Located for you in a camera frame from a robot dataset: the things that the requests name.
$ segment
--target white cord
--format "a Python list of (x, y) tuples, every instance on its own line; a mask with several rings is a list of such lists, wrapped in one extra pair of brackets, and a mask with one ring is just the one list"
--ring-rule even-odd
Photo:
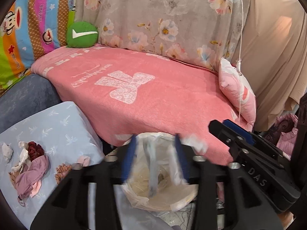
[(242, 49), (242, 34), (243, 34), (243, 24), (244, 24), (244, 16), (243, 16), (243, 0), (241, 0), (242, 6), (242, 25), (241, 25), (241, 34), (240, 34), (240, 49), (239, 49), (239, 60), (237, 61), (237, 72), (239, 74), (239, 126), (241, 122), (241, 49)]

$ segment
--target green round cushion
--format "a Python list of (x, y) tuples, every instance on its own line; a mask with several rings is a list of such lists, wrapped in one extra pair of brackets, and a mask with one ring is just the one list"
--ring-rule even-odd
[(67, 29), (67, 47), (92, 47), (97, 42), (97, 39), (97, 28), (88, 22), (75, 22)]

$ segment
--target colorful striped blanket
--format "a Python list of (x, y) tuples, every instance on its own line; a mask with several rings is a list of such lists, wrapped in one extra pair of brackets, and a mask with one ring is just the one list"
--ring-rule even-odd
[(0, 96), (30, 73), (32, 63), (66, 45), (75, 0), (16, 0), (0, 26)]

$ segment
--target pink puffer jacket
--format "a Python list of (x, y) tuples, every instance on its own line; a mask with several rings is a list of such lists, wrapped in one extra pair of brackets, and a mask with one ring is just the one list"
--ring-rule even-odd
[(287, 115), (277, 117), (276, 123), (280, 123), (281, 121), (283, 121), (285, 119), (288, 119), (288, 120), (292, 119), (292, 121), (294, 122), (294, 127), (293, 127), (292, 131), (290, 131), (288, 133), (284, 133), (284, 132), (281, 133), (280, 138), (279, 138), (276, 146), (279, 149), (281, 149), (283, 152), (287, 153), (288, 155), (291, 155), (292, 150), (294, 148), (295, 141), (296, 141), (297, 132), (298, 132), (298, 129), (296, 128), (298, 118), (294, 114), (290, 113), (290, 114), (287, 114)]

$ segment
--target pink blanket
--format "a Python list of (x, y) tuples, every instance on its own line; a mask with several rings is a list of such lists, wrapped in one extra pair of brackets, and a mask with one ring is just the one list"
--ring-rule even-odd
[(194, 133), (207, 142), (205, 156), (211, 161), (225, 165), (232, 160), (208, 124), (214, 119), (238, 123), (237, 112), (208, 70), (150, 53), (94, 46), (58, 48), (38, 59), (31, 71), (49, 79), (63, 101), (74, 101), (112, 145), (123, 143), (116, 137), (121, 134)]

